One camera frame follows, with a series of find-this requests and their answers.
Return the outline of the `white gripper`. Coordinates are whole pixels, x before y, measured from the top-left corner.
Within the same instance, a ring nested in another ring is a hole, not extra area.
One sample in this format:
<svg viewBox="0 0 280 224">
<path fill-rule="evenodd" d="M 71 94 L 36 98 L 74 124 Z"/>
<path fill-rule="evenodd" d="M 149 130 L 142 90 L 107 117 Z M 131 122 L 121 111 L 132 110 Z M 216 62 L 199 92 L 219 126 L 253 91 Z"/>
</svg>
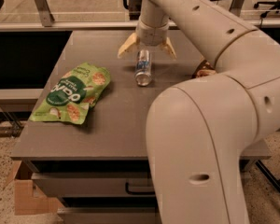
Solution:
<svg viewBox="0 0 280 224">
<path fill-rule="evenodd" d="M 165 51 L 172 59 L 176 59 L 175 49 L 171 43 L 167 32 L 169 24 L 166 22 L 162 25 L 147 25 L 139 20 L 135 33 L 132 33 L 126 41 L 120 46 L 118 57 L 123 57 L 126 53 L 138 47 L 139 43 L 146 46 L 158 46 Z"/>
</svg>

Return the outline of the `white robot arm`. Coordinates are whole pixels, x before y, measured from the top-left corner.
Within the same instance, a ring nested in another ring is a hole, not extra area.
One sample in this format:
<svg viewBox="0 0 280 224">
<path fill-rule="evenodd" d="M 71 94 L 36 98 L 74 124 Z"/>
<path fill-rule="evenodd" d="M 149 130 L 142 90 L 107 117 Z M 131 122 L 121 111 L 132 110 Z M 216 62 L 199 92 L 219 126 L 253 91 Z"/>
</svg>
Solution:
<svg viewBox="0 0 280 224">
<path fill-rule="evenodd" d="M 216 72 L 163 91 L 148 111 L 161 222 L 249 224 L 239 160 L 280 128 L 280 45 L 209 0 L 142 0 L 120 51 L 164 44 L 171 22 Z"/>
</svg>

